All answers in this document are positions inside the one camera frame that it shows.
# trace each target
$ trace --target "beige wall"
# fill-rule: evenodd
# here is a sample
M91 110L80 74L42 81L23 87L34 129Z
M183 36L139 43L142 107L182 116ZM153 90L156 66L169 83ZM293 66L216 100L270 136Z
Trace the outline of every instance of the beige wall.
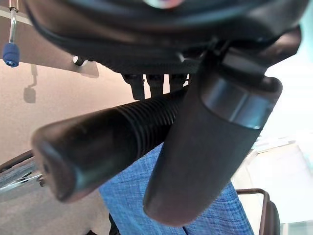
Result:
M26 63L12 69L0 61L0 164L30 149L31 134L42 125L133 101L121 75L98 68L95 79ZM25 89L36 70L37 85Z

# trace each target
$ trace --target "metal frame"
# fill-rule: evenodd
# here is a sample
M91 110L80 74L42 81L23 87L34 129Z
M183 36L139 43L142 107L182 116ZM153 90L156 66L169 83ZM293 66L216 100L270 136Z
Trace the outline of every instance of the metal frame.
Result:
M265 235L264 230L265 230L265 222L266 222L267 204L270 201L269 193L260 188L239 189L239 190L236 190L236 192L238 195L263 194L264 197L263 197L259 235Z

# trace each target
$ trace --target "blue denim cloth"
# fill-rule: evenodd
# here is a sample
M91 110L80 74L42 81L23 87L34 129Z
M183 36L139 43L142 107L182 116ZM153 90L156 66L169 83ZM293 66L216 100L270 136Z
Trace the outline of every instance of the blue denim cloth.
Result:
M100 188L122 235L253 234L231 183L199 218L186 227L166 227L148 218L143 212L142 200L160 150L161 146L158 146Z

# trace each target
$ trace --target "wheelchair wheel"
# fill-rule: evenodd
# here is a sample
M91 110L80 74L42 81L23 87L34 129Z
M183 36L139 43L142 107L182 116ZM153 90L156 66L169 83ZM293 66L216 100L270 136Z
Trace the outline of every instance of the wheelchair wheel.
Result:
M31 151L0 165L0 195L32 181L45 185Z
M88 60L85 60L79 56L73 56L73 62L75 65L81 67L81 66L84 66L88 62Z

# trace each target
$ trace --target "metal armrest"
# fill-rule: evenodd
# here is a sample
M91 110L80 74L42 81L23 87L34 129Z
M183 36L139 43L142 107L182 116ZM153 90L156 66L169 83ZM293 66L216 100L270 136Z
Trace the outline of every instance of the metal armrest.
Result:
M280 235L279 214L268 192L260 188L240 189L238 195L263 194L263 206L259 235Z

